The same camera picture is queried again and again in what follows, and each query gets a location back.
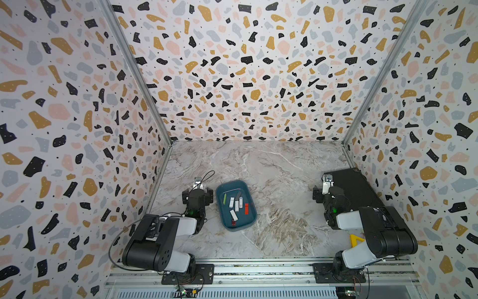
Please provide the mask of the black flat plate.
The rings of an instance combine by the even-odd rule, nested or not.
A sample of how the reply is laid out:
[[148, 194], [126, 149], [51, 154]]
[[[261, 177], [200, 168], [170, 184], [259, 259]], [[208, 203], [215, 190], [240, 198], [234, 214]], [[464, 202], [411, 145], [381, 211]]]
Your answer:
[[344, 207], [344, 211], [356, 211], [362, 207], [377, 208], [384, 206], [382, 200], [358, 168], [328, 171], [324, 175], [331, 175], [333, 187], [343, 190], [344, 200], [341, 206]]

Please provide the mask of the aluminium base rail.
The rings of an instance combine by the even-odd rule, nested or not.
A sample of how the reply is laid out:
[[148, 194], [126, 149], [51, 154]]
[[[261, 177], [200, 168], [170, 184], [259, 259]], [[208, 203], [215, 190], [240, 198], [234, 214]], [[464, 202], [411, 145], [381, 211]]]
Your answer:
[[424, 299], [408, 260], [386, 259], [348, 282], [322, 278], [330, 258], [198, 259], [191, 284], [175, 275], [113, 269], [108, 299]]

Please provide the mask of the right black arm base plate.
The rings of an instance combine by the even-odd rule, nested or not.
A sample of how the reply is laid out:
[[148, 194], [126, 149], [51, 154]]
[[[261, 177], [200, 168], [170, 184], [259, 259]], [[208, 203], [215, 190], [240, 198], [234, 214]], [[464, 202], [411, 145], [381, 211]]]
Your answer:
[[317, 284], [353, 284], [365, 283], [366, 277], [360, 269], [348, 269], [334, 266], [333, 263], [315, 263], [312, 272]]

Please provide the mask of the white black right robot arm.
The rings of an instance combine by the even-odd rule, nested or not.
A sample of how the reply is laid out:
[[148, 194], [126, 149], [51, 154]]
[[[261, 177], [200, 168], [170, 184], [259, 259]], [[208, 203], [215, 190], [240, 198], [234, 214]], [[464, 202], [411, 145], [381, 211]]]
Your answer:
[[329, 273], [362, 270], [384, 258], [415, 254], [418, 241], [397, 210], [385, 206], [361, 174], [322, 176], [322, 187], [314, 187], [312, 198], [324, 206], [324, 218], [334, 230], [361, 230], [364, 240], [336, 253]]

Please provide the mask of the teal plastic storage box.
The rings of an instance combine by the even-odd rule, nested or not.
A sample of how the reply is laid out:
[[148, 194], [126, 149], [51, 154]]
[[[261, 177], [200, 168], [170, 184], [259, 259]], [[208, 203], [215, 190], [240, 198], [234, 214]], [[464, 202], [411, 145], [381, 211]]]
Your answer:
[[257, 212], [253, 198], [244, 181], [221, 184], [216, 189], [216, 197], [221, 221], [226, 230], [235, 232], [256, 222]]

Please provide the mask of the yellow triangular plastic piece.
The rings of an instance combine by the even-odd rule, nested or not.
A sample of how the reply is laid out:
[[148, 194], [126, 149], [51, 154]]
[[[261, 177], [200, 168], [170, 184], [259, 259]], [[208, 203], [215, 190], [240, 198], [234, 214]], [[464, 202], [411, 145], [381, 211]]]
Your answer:
[[350, 237], [352, 247], [356, 247], [356, 246], [358, 246], [359, 244], [361, 244], [365, 241], [365, 239], [363, 239], [363, 238], [361, 238], [357, 235], [351, 234], [349, 237]]

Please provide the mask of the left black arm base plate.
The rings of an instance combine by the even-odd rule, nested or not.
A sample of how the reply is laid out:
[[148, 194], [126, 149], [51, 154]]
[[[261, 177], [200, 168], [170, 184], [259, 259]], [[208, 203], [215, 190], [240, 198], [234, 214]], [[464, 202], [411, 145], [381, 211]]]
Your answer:
[[185, 273], [169, 272], [163, 275], [162, 285], [212, 285], [214, 280], [214, 264], [195, 264]]

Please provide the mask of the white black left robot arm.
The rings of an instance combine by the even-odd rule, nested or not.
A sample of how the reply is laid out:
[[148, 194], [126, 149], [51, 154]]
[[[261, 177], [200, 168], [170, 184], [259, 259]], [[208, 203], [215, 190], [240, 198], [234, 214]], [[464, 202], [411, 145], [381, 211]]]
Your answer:
[[123, 252], [123, 265], [172, 274], [196, 274], [194, 255], [174, 250], [174, 244], [177, 237], [197, 235], [207, 222], [205, 208], [214, 202], [214, 191], [204, 187], [207, 179], [195, 178], [192, 188], [182, 192], [185, 205], [182, 214], [147, 214], [139, 221]]

